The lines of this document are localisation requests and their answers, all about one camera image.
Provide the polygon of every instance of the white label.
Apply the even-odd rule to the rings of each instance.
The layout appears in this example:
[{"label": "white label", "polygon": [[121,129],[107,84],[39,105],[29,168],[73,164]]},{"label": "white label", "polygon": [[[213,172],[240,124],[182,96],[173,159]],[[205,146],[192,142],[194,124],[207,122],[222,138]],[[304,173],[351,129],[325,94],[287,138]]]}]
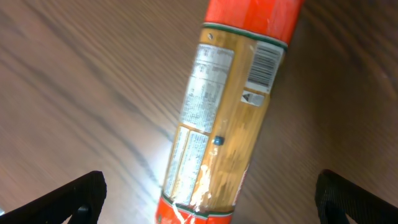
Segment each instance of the white label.
[{"label": "white label", "polygon": [[172,200],[188,205],[198,178],[200,165],[205,154],[208,136],[191,131],[178,172]]},{"label": "white label", "polygon": [[241,101],[254,106],[261,106],[264,102],[264,96],[243,90]]},{"label": "white label", "polygon": [[283,54],[282,47],[257,42],[246,87],[269,94]]},{"label": "white label", "polygon": [[210,133],[221,101],[232,50],[200,44],[185,94],[181,122]]},{"label": "white label", "polygon": [[185,142],[188,138],[189,129],[180,127],[178,132],[177,141],[174,145],[172,158],[170,160],[170,168],[167,174],[167,180],[164,188],[164,194],[170,197],[173,191],[175,179],[177,178],[178,167],[180,165],[182,153],[184,152]]}]

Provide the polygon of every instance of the green stripe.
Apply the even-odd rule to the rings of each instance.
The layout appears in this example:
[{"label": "green stripe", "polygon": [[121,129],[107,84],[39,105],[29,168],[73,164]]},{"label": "green stripe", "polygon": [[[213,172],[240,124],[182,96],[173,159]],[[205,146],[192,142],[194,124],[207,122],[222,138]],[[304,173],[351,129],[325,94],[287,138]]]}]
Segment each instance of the green stripe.
[{"label": "green stripe", "polygon": [[[163,192],[162,192],[162,198],[163,198],[169,205],[173,205],[174,202],[173,202],[171,199],[169,199]],[[232,213],[234,212],[233,210],[232,210],[232,211],[229,211],[229,212],[196,212],[196,211],[194,211],[193,209],[191,209],[191,208],[189,208],[189,207],[187,207],[187,206],[185,206],[185,205],[181,205],[181,204],[177,204],[177,203],[176,203],[175,206],[176,206],[178,209],[181,209],[183,212],[191,213],[191,214],[194,215],[194,216],[202,217],[202,218],[208,218],[209,216],[211,216],[211,217],[214,217],[214,216],[217,216],[217,217],[227,217],[227,216],[232,215]]]},{"label": "green stripe", "polygon": [[254,40],[259,40],[263,42],[267,42],[269,44],[273,44],[278,47],[282,47],[285,51],[287,51],[287,44],[281,40],[272,38],[272,37],[267,37],[266,35],[261,35],[261,34],[256,34],[247,30],[227,26],[227,25],[222,25],[222,24],[214,24],[214,23],[204,23],[203,24],[204,28],[210,28],[210,29],[218,29],[226,32],[230,32],[233,34],[238,34],[242,35],[245,37],[249,37],[250,39]]}]

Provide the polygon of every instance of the pasta package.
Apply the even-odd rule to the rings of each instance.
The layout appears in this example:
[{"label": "pasta package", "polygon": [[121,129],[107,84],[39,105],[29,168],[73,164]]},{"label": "pasta package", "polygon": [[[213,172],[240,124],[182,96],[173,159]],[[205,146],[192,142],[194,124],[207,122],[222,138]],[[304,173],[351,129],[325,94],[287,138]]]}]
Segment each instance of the pasta package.
[{"label": "pasta package", "polygon": [[230,223],[302,4],[210,0],[156,223]]}]

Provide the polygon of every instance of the table surface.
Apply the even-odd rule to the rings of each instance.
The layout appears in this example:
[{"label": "table surface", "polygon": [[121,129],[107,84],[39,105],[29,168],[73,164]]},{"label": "table surface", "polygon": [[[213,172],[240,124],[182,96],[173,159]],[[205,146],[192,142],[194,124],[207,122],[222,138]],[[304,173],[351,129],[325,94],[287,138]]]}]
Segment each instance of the table surface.
[{"label": "table surface", "polygon": [[[0,207],[91,171],[152,223],[207,1],[0,1]],[[319,223],[325,168],[398,206],[398,10],[308,0],[233,223]]]}]

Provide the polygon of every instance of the wood grain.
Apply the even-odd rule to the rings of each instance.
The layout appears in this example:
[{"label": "wood grain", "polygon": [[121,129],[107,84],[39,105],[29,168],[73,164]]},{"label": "wood grain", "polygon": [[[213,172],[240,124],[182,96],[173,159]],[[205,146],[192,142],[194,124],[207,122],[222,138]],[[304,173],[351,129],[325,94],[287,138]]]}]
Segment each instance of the wood grain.
[{"label": "wood grain", "polygon": [[[0,207],[91,170],[152,223],[207,2],[0,1]],[[398,4],[307,0],[233,223],[318,223],[324,168],[398,206]]]}]

